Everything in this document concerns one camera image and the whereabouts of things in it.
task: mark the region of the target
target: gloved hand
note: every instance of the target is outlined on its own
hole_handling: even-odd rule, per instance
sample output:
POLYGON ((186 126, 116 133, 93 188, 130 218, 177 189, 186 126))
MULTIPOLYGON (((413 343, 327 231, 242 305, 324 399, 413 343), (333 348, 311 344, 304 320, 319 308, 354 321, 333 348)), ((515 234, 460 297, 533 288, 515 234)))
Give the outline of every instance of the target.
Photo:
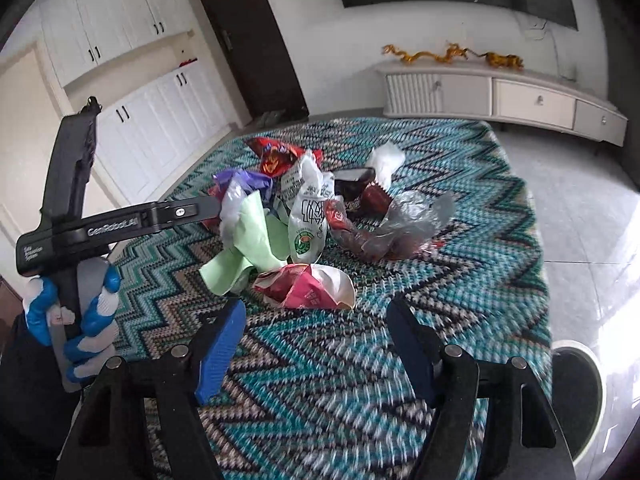
MULTIPOLYGON (((33 278, 27 285, 28 291, 22 300, 27 327, 42 345, 51 346, 51 320, 62 317, 65 325, 73 324, 76 316, 64 306, 57 305, 58 290, 49 278, 33 278)), ((70 381, 79 383, 97 375, 105 361, 116 355, 113 342, 118 336, 118 325, 113 317, 118 309, 119 288, 118 271, 109 265, 102 292, 82 316, 82 334, 65 344, 65 355, 72 362, 66 371, 70 381)))

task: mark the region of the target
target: trash pile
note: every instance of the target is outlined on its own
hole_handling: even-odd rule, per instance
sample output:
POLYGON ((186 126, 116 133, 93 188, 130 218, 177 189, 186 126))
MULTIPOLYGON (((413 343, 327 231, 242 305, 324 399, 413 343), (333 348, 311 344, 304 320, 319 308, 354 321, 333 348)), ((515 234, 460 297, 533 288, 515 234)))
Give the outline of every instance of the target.
POLYGON ((229 168, 212 176, 206 193, 222 207, 204 222, 219 234, 220 251, 200 269, 217 296, 248 285, 278 308, 353 309, 356 293, 340 269, 318 265, 327 233, 365 262, 433 254, 433 237, 455 213, 451 193, 435 200, 415 190, 392 198, 392 175, 405 155, 387 142, 374 148, 363 168, 321 171, 322 151, 265 137, 245 141, 260 159, 259 171, 229 168), (380 220, 368 231, 353 221, 380 220))

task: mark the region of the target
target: white tv cabinet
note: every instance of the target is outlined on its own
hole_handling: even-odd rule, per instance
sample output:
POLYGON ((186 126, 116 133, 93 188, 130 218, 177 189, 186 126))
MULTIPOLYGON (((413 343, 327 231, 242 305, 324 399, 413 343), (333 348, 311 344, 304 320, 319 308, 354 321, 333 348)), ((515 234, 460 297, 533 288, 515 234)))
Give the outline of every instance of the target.
POLYGON ((563 79, 531 70, 419 59, 376 66, 386 117, 454 117, 529 124, 622 146, 626 117, 608 101, 563 79))

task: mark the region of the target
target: crumpled green paper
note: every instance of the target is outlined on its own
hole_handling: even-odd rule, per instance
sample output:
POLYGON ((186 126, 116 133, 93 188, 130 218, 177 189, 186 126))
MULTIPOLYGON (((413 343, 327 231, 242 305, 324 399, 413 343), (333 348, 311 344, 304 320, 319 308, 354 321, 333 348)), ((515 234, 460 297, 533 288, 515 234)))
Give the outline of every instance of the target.
POLYGON ((258 272, 278 270, 287 265, 287 256, 287 227, 275 217, 265 218, 260 192, 255 191, 240 206, 234 246, 204 264, 200 275, 213 294, 224 296, 236 283, 242 283, 253 267, 258 272))

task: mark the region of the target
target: silver bolt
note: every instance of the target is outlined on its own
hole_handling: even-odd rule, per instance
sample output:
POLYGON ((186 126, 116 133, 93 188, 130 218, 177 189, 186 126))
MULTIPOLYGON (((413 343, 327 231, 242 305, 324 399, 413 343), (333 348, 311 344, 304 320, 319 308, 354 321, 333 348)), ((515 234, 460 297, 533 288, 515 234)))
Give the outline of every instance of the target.
POLYGON ((171 348, 171 355, 177 358, 184 357, 189 353, 189 347, 187 345, 176 345, 171 348))
POLYGON ((447 345, 444 347, 444 353, 449 357, 460 357, 462 355, 462 348, 458 345, 447 345))
POLYGON ((122 364, 122 357, 120 357, 119 355, 114 355, 113 357, 109 357, 106 362, 107 368, 109 370, 115 370, 116 368, 119 368, 121 364, 122 364))
POLYGON ((527 362, 522 357, 514 357, 511 359, 511 364, 518 370, 524 370, 527 367, 527 362))

